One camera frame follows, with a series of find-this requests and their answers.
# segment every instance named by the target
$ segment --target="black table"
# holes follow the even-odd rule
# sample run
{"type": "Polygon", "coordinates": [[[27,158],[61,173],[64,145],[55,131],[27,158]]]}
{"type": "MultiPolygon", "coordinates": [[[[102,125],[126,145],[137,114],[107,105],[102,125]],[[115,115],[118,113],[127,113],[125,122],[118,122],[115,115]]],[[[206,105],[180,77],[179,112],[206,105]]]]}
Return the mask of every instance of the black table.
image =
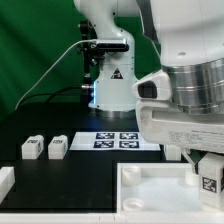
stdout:
{"type": "Polygon", "coordinates": [[[161,162],[163,151],[69,151],[64,160],[49,160],[47,146],[77,131],[138,131],[135,118],[108,119],[88,113],[79,103],[32,103],[0,123],[0,168],[13,166],[16,183],[0,205],[0,213],[116,212],[117,163],[161,162]],[[43,135],[38,160],[22,160],[21,145],[43,135]]]}

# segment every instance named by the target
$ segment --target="cable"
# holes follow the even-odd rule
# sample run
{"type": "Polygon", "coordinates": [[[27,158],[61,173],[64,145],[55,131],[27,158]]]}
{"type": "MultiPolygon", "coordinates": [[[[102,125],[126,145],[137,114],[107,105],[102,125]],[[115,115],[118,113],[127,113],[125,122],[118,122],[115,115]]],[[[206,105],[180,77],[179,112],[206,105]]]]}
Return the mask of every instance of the cable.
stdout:
{"type": "Polygon", "coordinates": [[[25,101],[27,101],[27,100],[29,100],[29,99],[31,99],[31,98],[33,98],[33,97],[37,97],[37,96],[51,96],[52,94],[50,94],[50,93],[40,93],[40,94],[34,94],[34,95],[31,95],[31,96],[28,96],[28,97],[26,97],[26,98],[24,98],[24,99],[22,99],[21,101],[20,101],[20,103],[19,103],[19,105],[18,105],[18,108],[25,102],[25,101]]]}
{"type": "MultiPolygon", "coordinates": [[[[74,87],[67,87],[67,90],[65,90],[65,91],[68,91],[69,89],[68,88],[70,88],[70,89],[75,89],[74,87]]],[[[59,90],[59,91],[57,91],[56,93],[39,93],[39,94],[34,94],[34,95],[31,95],[31,96],[28,96],[28,97],[26,97],[26,98],[24,98],[23,100],[21,100],[20,101],[20,104],[18,105],[18,108],[25,102],[25,101],[27,101],[27,100],[29,100],[29,99],[31,99],[31,98],[34,98],[34,97],[38,97],[38,96],[54,96],[54,97],[56,97],[56,96],[71,96],[70,94],[60,94],[60,93],[63,93],[63,92],[65,92],[65,91],[63,91],[64,89],[62,89],[62,90],[59,90]]]]}
{"type": "Polygon", "coordinates": [[[72,89],[82,89],[80,86],[71,86],[71,87],[66,87],[64,89],[61,89],[53,94],[51,94],[51,96],[45,101],[45,103],[49,103],[53,98],[55,98],[56,96],[58,96],[60,93],[72,90],[72,89]]]}
{"type": "Polygon", "coordinates": [[[81,43],[86,43],[86,42],[95,42],[96,39],[93,40],[82,40],[78,41],[75,44],[73,44],[71,47],[69,47],[63,54],[62,56],[42,75],[42,77],[20,98],[18,103],[16,104],[15,110],[17,110],[18,105],[20,102],[48,75],[48,73],[61,61],[61,59],[71,50],[73,49],[76,45],[81,44],[81,43]]]}

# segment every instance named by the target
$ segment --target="green wall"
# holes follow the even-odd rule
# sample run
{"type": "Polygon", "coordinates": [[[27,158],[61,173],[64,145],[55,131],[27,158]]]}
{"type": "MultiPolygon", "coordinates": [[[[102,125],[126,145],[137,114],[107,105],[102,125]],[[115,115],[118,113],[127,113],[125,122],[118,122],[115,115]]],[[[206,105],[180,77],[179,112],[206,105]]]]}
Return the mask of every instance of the green wall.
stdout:
{"type": "MultiPolygon", "coordinates": [[[[73,0],[0,0],[0,120],[14,110],[20,97],[59,56],[81,39],[77,24],[83,19],[73,0]]],[[[152,45],[142,36],[140,19],[117,18],[116,23],[136,39],[137,78],[158,69],[152,45]]],[[[73,50],[31,94],[78,85],[82,75],[82,57],[73,50]]]]}

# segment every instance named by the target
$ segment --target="white block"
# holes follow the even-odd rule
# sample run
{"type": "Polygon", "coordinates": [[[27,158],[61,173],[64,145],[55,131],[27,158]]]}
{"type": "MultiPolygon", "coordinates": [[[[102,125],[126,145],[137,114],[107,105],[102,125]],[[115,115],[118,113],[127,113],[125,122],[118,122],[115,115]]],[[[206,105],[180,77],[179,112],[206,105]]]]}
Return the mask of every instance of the white block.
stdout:
{"type": "Polygon", "coordinates": [[[23,159],[37,159],[44,149],[44,138],[41,135],[31,136],[22,145],[23,159]]]}
{"type": "Polygon", "coordinates": [[[3,167],[0,170],[0,204],[9,193],[15,183],[15,175],[13,167],[3,167]]]}
{"type": "Polygon", "coordinates": [[[224,157],[208,153],[199,162],[200,200],[217,208],[224,205],[224,157]]]}
{"type": "Polygon", "coordinates": [[[63,159],[68,150],[68,138],[65,135],[54,137],[48,146],[49,159],[63,159]]]}
{"type": "Polygon", "coordinates": [[[175,145],[164,145],[166,160],[181,161],[181,148],[175,145]]]}

